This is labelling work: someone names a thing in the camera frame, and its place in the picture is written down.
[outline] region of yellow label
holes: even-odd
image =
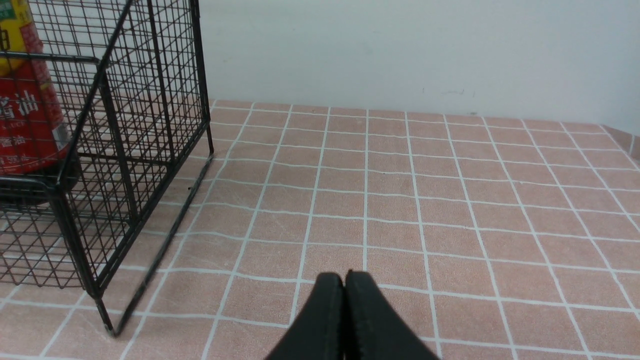
[[[0,0],[0,51],[26,52],[20,28],[33,22],[27,0]],[[19,68],[25,60],[0,57],[0,77]]]

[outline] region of white wall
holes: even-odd
[[[200,0],[217,99],[640,135],[640,0]]]

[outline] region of pink tile floor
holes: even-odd
[[[373,274],[446,360],[640,359],[640,168],[600,127],[218,101],[217,159],[125,333],[0,284],[2,359],[260,359],[319,272]],[[205,144],[106,292],[117,316]]]

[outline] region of bottle label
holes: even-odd
[[[0,36],[1,50],[43,51],[26,0],[0,0]],[[69,132],[63,120],[46,62],[0,58],[0,175],[64,159]]]

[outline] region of metal wire frame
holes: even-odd
[[[34,0],[31,9],[45,53],[0,57],[47,62],[73,151],[54,176],[0,176],[0,189],[29,188],[45,203],[0,204],[0,282],[82,286],[118,336],[213,161],[198,1]],[[204,133],[209,158],[114,327],[103,294]],[[76,163],[78,182],[65,189]]]

